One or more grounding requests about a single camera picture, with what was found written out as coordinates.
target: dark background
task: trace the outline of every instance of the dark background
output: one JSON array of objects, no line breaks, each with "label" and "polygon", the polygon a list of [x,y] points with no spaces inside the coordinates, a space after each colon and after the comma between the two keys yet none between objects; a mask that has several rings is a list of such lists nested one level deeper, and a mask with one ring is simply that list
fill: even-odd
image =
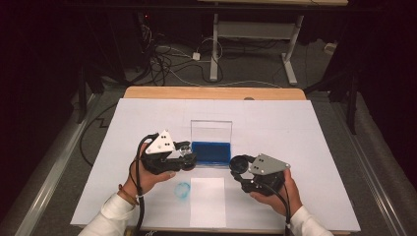
[{"label": "dark background", "polygon": [[[359,90],[370,113],[416,187],[417,179],[412,175],[417,151],[416,3],[368,0],[350,4],[387,6],[387,11],[349,21],[334,16],[307,16],[299,41],[308,43],[320,38],[334,42],[340,41],[343,34],[327,78],[347,65],[356,65],[352,68],[357,69]],[[1,197],[2,219],[73,112],[70,99],[78,89],[81,65],[94,64],[92,78],[104,73],[123,81],[123,70],[143,65],[147,57],[133,52],[141,49],[133,14],[90,12],[86,17],[52,0],[3,1],[0,8],[0,179],[7,193]],[[198,45],[212,31],[212,18],[204,14],[149,16],[152,31],[191,46]],[[270,16],[249,17],[263,21]],[[89,82],[99,90],[97,80]],[[336,82],[326,89],[340,87],[345,89],[345,83]]]}]

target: cable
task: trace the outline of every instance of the cable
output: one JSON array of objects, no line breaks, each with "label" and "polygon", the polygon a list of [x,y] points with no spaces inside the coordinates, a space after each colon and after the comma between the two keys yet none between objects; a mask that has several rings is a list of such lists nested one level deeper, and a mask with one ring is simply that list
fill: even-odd
[{"label": "cable", "polygon": [[[212,41],[216,42],[216,43],[220,46],[220,54],[219,54],[219,56],[217,57],[217,60],[218,60],[218,59],[220,59],[220,58],[221,58],[221,56],[223,55],[223,47],[221,46],[221,44],[220,44],[220,42],[219,42],[219,41],[214,40],[214,39],[213,39],[213,38],[211,38],[211,37],[208,37],[208,38],[204,39],[204,40],[200,43],[200,46],[202,46],[202,45],[203,45],[203,43],[204,43],[205,41],[208,41],[208,40],[212,40]],[[197,52],[197,53],[199,52],[200,46],[198,46],[198,47],[197,47],[197,49],[196,49],[196,52]]]},{"label": "cable", "polygon": [[96,120],[98,120],[98,117],[100,117],[102,114],[104,114],[104,112],[108,111],[109,109],[111,109],[113,106],[116,106],[118,102],[111,104],[109,107],[105,108],[103,111],[101,111],[96,117],[94,117],[94,119],[92,119],[86,126],[86,128],[83,130],[83,132],[81,133],[80,136],[80,142],[79,142],[79,148],[80,148],[80,153],[81,156],[83,157],[83,160],[90,166],[92,167],[92,163],[87,159],[86,155],[84,154],[83,151],[83,138],[84,135],[86,134],[87,130],[89,129],[89,127],[92,125],[92,123]]},{"label": "cable", "polygon": [[285,65],[286,65],[288,62],[289,62],[289,61],[284,62],[284,63],[283,63],[283,65],[282,65],[281,67],[279,67],[279,68],[278,68],[278,70],[276,70],[276,71],[272,74],[272,80],[273,80],[273,81],[274,81],[274,77],[273,77],[273,76],[274,76],[274,75],[278,75],[278,73],[279,73],[280,71],[282,71],[282,69],[283,69],[283,68],[285,68]]},{"label": "cable", "polygon": [[152,236],[154,233],[156,233],[157,231],[151,230],[150,232],[148,232],[145,236]]},{"label": "cable", "polygon": [[[165,86],[165,79],[166,76],[168,75],[169,71],[167,70],[167,68],[171,67],[171,60],[165,56],[161,56],[158,57],[157,55],[154,55],[152,57],[152,65],[151,65],[151,71],[150,71],[150,75],[152,77],[151,82],[157,86],[157,82],[162,81],[162,86]],[[153,65],[158,65],[159,66],[159,70],[155,70],[153,68]],[[162,79],[157,80],[158,75],[162,74]]]},{"label": "cable", "polygon": [[207,87],[207,88],[215,88],[215,87],[228,87],[228,86],[233,86],[233,85],[238,85],[238,84],[246,84],[246,83],[258,83],[258,84],[263,84],[263,85],[268,85],[271,87],[275,87],[275,88],[280,88],[279,86],[267,83],[267,82],[260,82],[260,81],[243,81],[243,82],[234,82],[234,83],[229,83],[229,84],[223,84],[223,85],[215,85],[215,86],[202,86],[202,85],[198,85],[198,84],[194,84],[191,82],[187,82],[184,81],[181,77],[179,77],[177,74],[175,74],[175,72],[170,70],[170,73],[172,75],[174,75],[179,81],[181,81],[184,84],[190,85],[190,86],[195,86],[195,87]]},{"label": "cable", "polygon": [[205,74],[204,74],[204,72],[203,72],[203,67],[201,67],[201,66],[199,66],[199,65],[188,65],[188,66],[182,67],[182,68],[180,68],[180,69],[178,69],[178,70],[174,71],[173,73],[175,73],[175,72],[179,72],[179,71],[181,71],[181,70],[183,70],[183,69],[185,69],[185,68],[187,68],[187,67],[192,67],[192,66],[196,66],[196,67],[199,67],[199,68],[200,68],[200,71],[201,71],[201,73],[202,73],[202,78],[203,78],[203,80],[205,81],[206,79],[205,79]]},{"label": "cable", "polygon": [[136,86],[135,83],[144,79],[149,74],[149,72],[150,72],[150,65],[147,65],[138,76],[136,76],[133,80],[130,81],[130,83]]},{"label": "cable", "polygon": [[286,187],[285,187],[285,192],[286,192],[288,202],[282,197],[281,194],[279,194],[271,186],[269,186],[267,184],[264,184],[264,183],[259,183],[259,184],[263,188],[266,188],[266,189],[270,190],[272,193],[274,193],[282,201],[282,204],[285,207],[285,236],[290,236],[291,233],[290,233],[290,230],[289,230],[289,224],[290,224],[290,220],[291,220],[291,209],[290,209],[290,205],[289,205],[289,198],[288,198],[288,192],[287,192]]},{"label": "cable", "polygon": [[[245,41],[241,40],[240,38],[239,38],[239,40],[232,40],[230,38],[222,38],[222,39],[228,40],[230,42],[238,43],[241,46],[243,46],[243,48],[227,48],[227,47],[223,46],[224,51],[226,51],[227,49],[229,49],[229,50],[230,49],[231,50],[238,50],[238,49],[243,50],[243,52],[241,52],[241,55],[239,55],[237,57],[233,57],[233,58],[226,57],[227,59],[237,59],[237,58],[245,55],[247,52],[253,52],[253,51],[257,51],[257,50],[261,50],[261,49],[271,49],[271,48],[275,47],[281,41],[281,40],[276,40],[276,39],[269,39],[269,40],[259,40],[259,41],[251,40],[250,42],[249,41],[245,42]],[[266,42],[266,44],[261,45],[261,46],[253,44],[253,43],[264,43],[264,42]]]},{"label": "cable", "polygon": [[157,46],[157,47],[156,47],[156,49],[157,49],[158,47],[169,48],[169,50],[168,50],[168,51],[166,51],[166,52],[164,52],[164,53],[162,53],[162,54],[167,54],[169,51],[174,50],[174,51],[181,52],[181,55],[182,55],[182,56],[184,56],[184,57],[192,58],[191,56],[187,55],[185,52],[183,52],[183,51],[181,51],[181,50],[179,50],[179,49],[173,48],[173,47],[171,47],[171,46],[169,46],[169,47],[168,47],[168,46]]},{"label": "cable", "polygon": [[147,49],[150,47],[150,43],[153,41],[153,39],[152,39],[152,31],[150,30],[150,28],[149,28],[149,27],[147,27],[147,26],[145,26],[145,25],[142,25],[142,26],[143,26],[145,29],[147,29],[147,34],[145,34],[144,41],[146,41],[146,40],[147,40],[148,35],[149,35],[149,42],[148,42],[147,47],[145,47],[145,51],[147,51]]},{"label": "cable", "polygon": [[[141,161],[141,148],[144,145],[145,141],[148,139],[152,139],[154,140],[155,138],[157,138],[158,134],[154,134],[154,135],[147,135],[146,137],[144,137],[138,145],[138,150],[136,152],[136,157],[135,160],[130,164],[129,166],[129,177],[132,179],[134,185],[136,186],[136,190],[137,190],[137,197],[139,198],[139,208],[140,208],[140,214],[139,214],[139,219],[138,219],[138,224],[136,225],[135,231],[134,231],[134,236],[139,236],[140,235],[140,229],[142,226],[142,223],[144,221],[144,215],[145,215],[145,200],[144,200],[144,191],[141,187],[141,175],[139,173],[139,161]],[[132,176],[132,166],[133,164],[135,164],[135,168],[136,168],[136,181]]]}]

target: white table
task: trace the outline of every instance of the white table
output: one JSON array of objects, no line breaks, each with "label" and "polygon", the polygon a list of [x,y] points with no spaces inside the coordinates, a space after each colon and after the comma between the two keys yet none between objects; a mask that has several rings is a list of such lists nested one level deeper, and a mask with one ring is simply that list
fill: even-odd
[{"label": "white table", "polygon": [[[119,102],[72,224],[88,224],[106,199],[117,191],[144,136],[168,129],[174,141],[190,141],[191,120],[213,120],[233,122],[232,156],[244,153],[256,156],[262,152],[290,163],[303,204],[326,228],[342,234],[360,230],[311,102],[303,98],[299,89],[138,89],[128,90],[126,96],[149,94],[153,98],[125,98]],[[273,100],[271,94],[277,97],[282,94],[293,100]],[[236,100],[248,96],[265,99]],[[218,205],[224,206],[224,212],[208,212],[206,217],[223,217],[211,221],[212,226],[202,226],[192,220],[193,212],[199,207],[198,194],[193,195],[193,181],[207,178],[222,183],[215,193],[220,193]],[[179,199],[175,189],[183,183],[191,184],[191,194]],[[283,216],[245,194],[228,168],[180,171],[175,178],[156,185],[146,194],[145,203],[144,230],[282,233],[284,228]],[[129,226],[135,226],[138,216],[139,210]]]}]

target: transparent box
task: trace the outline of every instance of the transparent box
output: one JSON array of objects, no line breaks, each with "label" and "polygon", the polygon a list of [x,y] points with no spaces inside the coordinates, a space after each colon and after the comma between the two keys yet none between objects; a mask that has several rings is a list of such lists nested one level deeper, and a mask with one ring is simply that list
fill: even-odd
[{"label": "transparent box", "polygon": [[200,165],[228,165],[231,158],[232,121],[191,121],[191,148]]}]

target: wire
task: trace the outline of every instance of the wire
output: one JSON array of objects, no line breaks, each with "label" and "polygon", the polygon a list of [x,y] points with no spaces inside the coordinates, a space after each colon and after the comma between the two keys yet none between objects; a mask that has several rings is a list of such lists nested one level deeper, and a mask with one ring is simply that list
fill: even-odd
[{"label": "wire", "polygon": [[150,30],[150,28],[149,28],[149,27],[147,27],[147,26],[145,26],[145,25],[142,25],[142,26],[143,26],[145,29],[147,29],[147,34],[145,34],[144,41],[146,41],[146,40],[147,40],[148,35],[149,35],[149,42],[148,42],[147,47],[145,48],[145,51],[147,51],[147,49],[150,47],[150,43],[153,41],[153,39],[152,39],[152,31]]},{"label": "wire", "polygon": [[83,132],[81,133],[80,136],[80,142],[79,142],[79,148],[80,148],[80,153],[81,156],[83,157],[83,160],[90,166],[92,167],[93,164],[87,159],[86,155],[84,154],[83,151],[83,139],[84,139],[84,135],[86,134],[87,130],[89,129],[89,127],[92,125],[92,123],[96,120],[99,119],[99,117],[104,114],[104,112],[108,111],[109,109],[111,109],[112,107],[116,106],[118,102],[111,104],[110,106],[108,106],[107,108],[105,108],[103,111],[101,111],[94,119],[92,119],[86,126],[86,128],[83,130]]},{"label": "wire", "polygon": [[[157,56],[154,55],[151,58],[151,71],[150,71],[150,75],[152,77],[151,82],[157,86],[157,82],[162,81],[162,86],[165,86],[165,79],[169,73],[169,71],[167,70],[167,68],[171,67],[171,60],[165,56]],[[159,70],[156,70],[153,65],[158,65],[159,66]]]},{"label": "wire", "polygon": [[157,231],[153,231],[151,230],[149,233],[147,233],[145,236],[152,236],[154,233],[156,233]]},{"label": "wire", "polygon": [[228,87],[228,86],[233,86],[233,85],[239,85],[239,84],[246,84],[246,83],[258,83],[258,84],[263,84],[263,85],[268,85],[271,87],[275,87],[275,88],[280,88],[282,89],[282,87],[267,83],[267,82],[260,82],[260,81],[242,81],[242,82],[234,82],[234,83],[228,83],[228,84],[222,84],[222,85],[215,85],[215,86],[203,86],[203,85],[199,85],[199,84],[194,84],[191,82],[187,82],[185,80],[183,80],[181,77],[179,77],[175,72],[169,70],[170,73],[172,75],[174,75],[179,81],[181,81],[184,84],[190,85],[190,86],[195,86],[195,87],[207,87],[207,88],[215,88],[215,87]]},{"label": "wire", "polygon": [[[278,40],[278,39],[268,39],[268,40],[253,40],[253,39],[249,39],[248,41],[244,41],[244,38],[238,38],[238,40],[233,40],[227,37],[219,37],[218,40],[219,42],[221,42],[220,40],[223,40],[223,42],[221,42],[222,49],[223,49],[223,58],[225,59],[238,59],[242,56],[244,56],[247,52],[253,52],[253,51],[257,51],[257,50],[261,50],[261,49],[271,49],[273,47],[275,47],[280,41],[282,40]],[[227,44],[231,44],[231,45],[239,45],[240,47],[227,47],[225,45]],[[240,52],[240,55],[238,56],[234,56],[234,57],[230,57],[230,56],[225,56],[226,55],[226,51],[227,50],[241,50],[242,52]]]},{"label": "wire", "polygon": [[282,197],[281,194],[279,194],[271,186],[264,184],[264,183],[258,183],[258,184],[261,185],[263,188],[270,190],[273,194],[275,194],[282,201],[282,204],[285,207],[285,223],[286,223],[285,224],[285,236],[289,236],[290,235],[289,224],[290,224],[290,219],[291,219],[291,209],[289,205],[288,191],[286,187],[285,187],[285,192],[286,192],[286,197],[287,197],[288,202]]},{"label": "wire", "polygon": [[203,43],[204,43],[204,42],[206,42],[206,41],[208,41],[208,40],[212,40],[212,41],[216,42],[216,43],[220,46],[220,54],[219,54],[219,56],[217,57],[217,60],[218,60],[218,59],[220,59],[220,58],[221,58],[221,56],[223,55],[223,47],[221,46],[221,44],[220,44],[220,42],[219,42],[219,41],[214,40],[214,39],[213,39],[213,38],[211,38],[211,37],[208,37],[208,38],[204,39],[204,40],[200,43],[200,46],[198,46],[198,47],[197,47],[196,52],[199,52],[200,47],[203,45]]},{"label": "wire", "polygon": [[168,51],[166,51],[165,53],[162,53],[162,54],[166,54],[166,53],[168,53],[169,51],[174,50],[174,51],[181,52],[181,54],[180,54],[179,56],[184,56],[184,57],[192,58],[190,55],[186,54],[185,52],[183,52],[183,51],[181,51],[181,50],[179,50],[179,49],[173,48],[173,47],[171,47],[171,46],[169,46],[169,47],[168,47],[168,46],[157,46],[157,47],[156,47],[156,49],[157,49],[158,47],[162,47],[162,48],[169,48],[169,50],[168,50]]},{"label": "wire", "polygon": [[[144,221],[144,215],[145,215],[144,191],[141,187],[141,175],[139,173],[139,171],[140,171],[139,161],[141,161],[141,148],[144,145],[146,140],[148,140],[148,139],[154,140],[155,138],[157,138],[157,136],[158,136],[158,134],[147,135],[139,142],[138,150],[136,151],[135,160],[129,166],[129,177],[132,179],[134,185],[136,186],[136,190],[137,190],[138,198],[139,198],[139,208],[141,210],[140,214],[139,214],[138,224],[136,225],[136,228],[135,228],[135,231],[134,231],[135,236],[139,236],[139,234],[140,234],[140,229],[141,229],[142,223]],[[131,171],[133,164],[135,164],[135,168],[136,168],[136,176],[135,176],[136,181],[133,178],[132,171]]]}]

